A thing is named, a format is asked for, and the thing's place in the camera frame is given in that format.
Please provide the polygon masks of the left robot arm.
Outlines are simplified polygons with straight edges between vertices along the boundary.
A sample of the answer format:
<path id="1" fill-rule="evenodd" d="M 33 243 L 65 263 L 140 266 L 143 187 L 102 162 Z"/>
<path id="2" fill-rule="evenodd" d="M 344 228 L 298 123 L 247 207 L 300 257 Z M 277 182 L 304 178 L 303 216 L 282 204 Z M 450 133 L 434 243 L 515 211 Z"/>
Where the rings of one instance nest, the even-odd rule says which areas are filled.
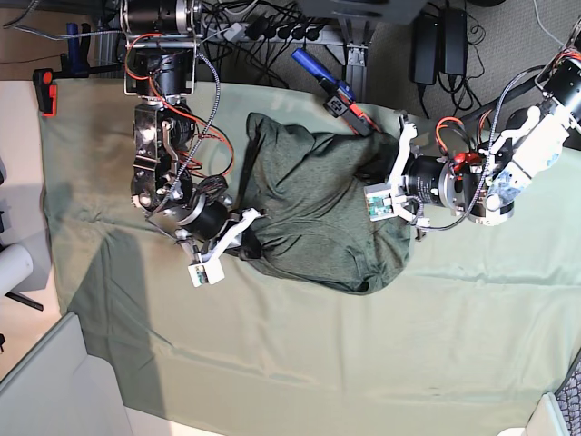
<path id="1" fill-rule="evenodd" d="M 580 129 L 580 26 L 574 25 L 548 64 L 527 73 L 542 99 L 527 108 L 519 127 L 470 139 L 459 119 L 444 117 L 435 127 L 439 156 L 420 154 L 413 144 L 417 126 L 400 114 L 395 162 L 381 183 L 364 189 L 370 220 L 401 218 L 434 232 L 424 214 L 427 204 L 455 216 L 446 230 L 465 220 L 495 226 L 510 218 L 516 198 L 557 161 L 571 131 Z"/>

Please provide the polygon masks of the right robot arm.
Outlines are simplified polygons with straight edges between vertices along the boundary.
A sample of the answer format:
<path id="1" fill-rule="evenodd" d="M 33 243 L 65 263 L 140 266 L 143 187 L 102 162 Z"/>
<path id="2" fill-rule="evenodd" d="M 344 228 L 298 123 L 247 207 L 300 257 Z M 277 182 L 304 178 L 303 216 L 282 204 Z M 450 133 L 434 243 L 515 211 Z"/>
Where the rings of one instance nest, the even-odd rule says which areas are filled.
<path id="1" fill-rule="evenodd" d="M 227 193 L 231 163 L 203 173 L 195 155 L 205 141 L 231 146 L 227 136 L 202 120 L 186 103 L 195 88 L 202 14 L 197 1 L 123 1 L 120 21 L 126 38 L 124 91 L 140 98 L 133 112 L 135 157 L 131 195 L 146 219 L 163 213 L 171 233 L 196 262 L 225 253 L 242 260 L 261 257 L 261 244 Z"/>

